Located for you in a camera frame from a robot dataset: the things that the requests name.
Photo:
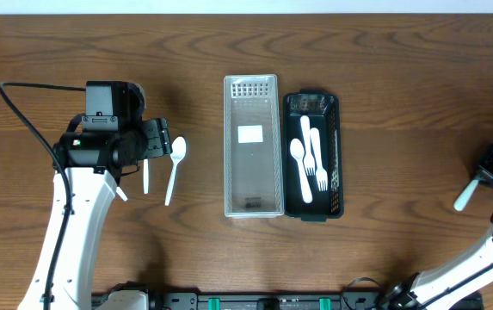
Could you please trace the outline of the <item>white plastic fork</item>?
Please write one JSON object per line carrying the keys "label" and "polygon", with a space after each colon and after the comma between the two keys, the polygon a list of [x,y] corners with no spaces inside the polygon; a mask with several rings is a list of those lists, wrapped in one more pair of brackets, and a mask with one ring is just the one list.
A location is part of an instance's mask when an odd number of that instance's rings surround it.
{"label": "white plastic fork", "polygon": [[465,209],[467,203],[471,199],[473,193],[479,185],[479,181],[477,179],[472,179],[464,188],[464,190],[459,194],[455,202],[453,203],[453,208],[461,212]]}
{"label": "white plastic fork", "polygon": [[318,190],[323,192],[328,189],[328,174],[323,167],[322,149],[319,130],[315,127],[310,129],[312,150],[314,151],[316,161],[316,179]]}
{"label": "white plastic fork", "polygon": [[311,124],[307,115],[302,115],[299,119],[301,132],[304,141],[305,155],[303,159],[305,172],[308,176],[315,175],[315,159],[311,151]]}

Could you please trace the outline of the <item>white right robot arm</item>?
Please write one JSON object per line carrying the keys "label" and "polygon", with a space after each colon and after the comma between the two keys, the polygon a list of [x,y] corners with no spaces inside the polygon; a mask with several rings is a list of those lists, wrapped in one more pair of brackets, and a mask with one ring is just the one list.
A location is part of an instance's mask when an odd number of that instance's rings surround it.
{"label": "white right robot arm", "polygon": [[[465,209],[478,185],[493,188],[493,144],[482,155],[472,180],[453,207]],[[468,295],[493,282],[493,213],[490,228],[471,248],[441,267],[415,273],[407,282],[391,288],[378,309],[450,309]]]}

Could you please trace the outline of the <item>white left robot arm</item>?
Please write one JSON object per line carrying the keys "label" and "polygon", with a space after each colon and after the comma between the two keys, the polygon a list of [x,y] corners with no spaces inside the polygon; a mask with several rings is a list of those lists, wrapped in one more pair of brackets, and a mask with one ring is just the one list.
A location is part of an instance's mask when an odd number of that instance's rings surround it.
{"label": "white left robot arm", "polygon": [[164,118],[145,121],[139,84],[89,81],[86,109],[54,144],[56,173],[46,236],[21,309],[90,309],[102,228],[120,180],[170,154]]}

